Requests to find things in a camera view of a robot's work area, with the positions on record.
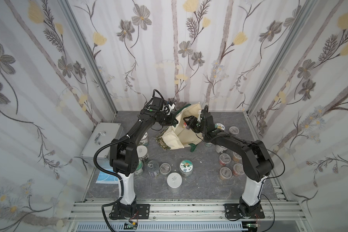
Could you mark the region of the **white cartoon label seed jar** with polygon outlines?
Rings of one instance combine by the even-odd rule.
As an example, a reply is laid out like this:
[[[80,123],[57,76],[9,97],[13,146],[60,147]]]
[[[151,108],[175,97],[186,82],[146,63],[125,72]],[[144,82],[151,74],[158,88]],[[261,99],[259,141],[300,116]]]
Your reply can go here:
[[[221,123],[215,123],[215,128],[219,130],[225,130],[225,126]]]

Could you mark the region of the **clear purple label seed jar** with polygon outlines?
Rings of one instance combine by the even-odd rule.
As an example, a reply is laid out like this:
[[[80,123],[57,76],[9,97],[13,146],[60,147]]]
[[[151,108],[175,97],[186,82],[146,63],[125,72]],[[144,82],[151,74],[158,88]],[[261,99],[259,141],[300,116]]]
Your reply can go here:
[[[237,136],[239,134],[239,128],[236,126],[231,126],[229,128],[229,133],[233,136]]]

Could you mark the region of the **red orange label seed jar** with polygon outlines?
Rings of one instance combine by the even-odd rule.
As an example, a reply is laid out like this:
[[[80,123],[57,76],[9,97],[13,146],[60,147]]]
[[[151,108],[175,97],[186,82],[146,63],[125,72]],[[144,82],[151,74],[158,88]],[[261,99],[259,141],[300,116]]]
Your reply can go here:
[[[182,174],[183,177],[188,177],[192,174],[193,172],[193,163],[190,160],[182,160],[180,165],[180,172]]]

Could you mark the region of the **clear jar brown contents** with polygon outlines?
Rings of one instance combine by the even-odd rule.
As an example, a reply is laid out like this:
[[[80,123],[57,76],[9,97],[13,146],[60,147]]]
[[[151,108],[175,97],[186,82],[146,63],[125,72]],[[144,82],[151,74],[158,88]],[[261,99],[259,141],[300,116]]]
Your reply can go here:
[[[238,153],[233,152],[233,161],[236,163],[242,163],[242,157]]]

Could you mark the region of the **white purple cartoon seed jar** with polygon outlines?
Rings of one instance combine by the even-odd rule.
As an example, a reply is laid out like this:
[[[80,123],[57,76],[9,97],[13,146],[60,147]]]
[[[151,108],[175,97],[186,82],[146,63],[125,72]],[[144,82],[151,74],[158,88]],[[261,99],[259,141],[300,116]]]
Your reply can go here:
[[[143,173],[143,167],[144,167],[144,164],[141,160],[138,161],[138,166],[134,172],[135,175],[140,175],[141,173]]]

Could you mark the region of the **yellow stripe lid jar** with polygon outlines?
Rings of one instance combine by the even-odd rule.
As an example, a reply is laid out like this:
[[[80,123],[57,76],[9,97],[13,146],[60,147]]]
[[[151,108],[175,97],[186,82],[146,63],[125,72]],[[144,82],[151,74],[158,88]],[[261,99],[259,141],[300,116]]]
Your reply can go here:
[[[222,167],[219,170],[219,177],[223,181],[231,179],[232,176],[233,176],[233,173],[228,167]]]

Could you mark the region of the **grey label seed jar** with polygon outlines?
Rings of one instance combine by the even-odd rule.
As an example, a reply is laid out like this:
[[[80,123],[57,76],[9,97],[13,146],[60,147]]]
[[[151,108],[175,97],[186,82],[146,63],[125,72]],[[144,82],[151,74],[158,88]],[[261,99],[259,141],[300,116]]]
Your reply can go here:
[[[167,185],[169,191],[172,193],[178,193],[182,186],[182,176],[179,173],[170,173],[167,177]]]

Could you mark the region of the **plain white lid jar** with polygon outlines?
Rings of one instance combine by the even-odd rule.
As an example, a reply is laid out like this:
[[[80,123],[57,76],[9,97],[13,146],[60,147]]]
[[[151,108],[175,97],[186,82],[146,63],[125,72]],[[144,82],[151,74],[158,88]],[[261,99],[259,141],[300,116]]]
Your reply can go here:
[[[137,155],[139,160],[145,164],[149,161],[149,154],[148,154],[148,148],[143,145],[139,145],[137,147]]]

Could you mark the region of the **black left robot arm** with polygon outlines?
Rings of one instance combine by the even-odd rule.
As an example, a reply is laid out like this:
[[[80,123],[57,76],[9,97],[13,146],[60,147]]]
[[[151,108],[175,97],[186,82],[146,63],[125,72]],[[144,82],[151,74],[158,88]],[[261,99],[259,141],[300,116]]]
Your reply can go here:
[[[100,172],[119,180],[119,198],[101,207],[104,218],[107,217],[104,208],[108,206],[113,207],[118,217],[133,218],[138,213],[134,191],[134,172],[139,164],[137,147],[145,133],[155,123],[163,127],[178,124],[174,108],[173,102],[165,100],[163,95],[154,89],[151,99],[140,111],[133,127],[121,138],[113,139],[95,152],[93,157],[95,167]],[[109,149],[109,165],[112,167],[112,171],[101,167],[97,161],[99,154],[106,149]]]

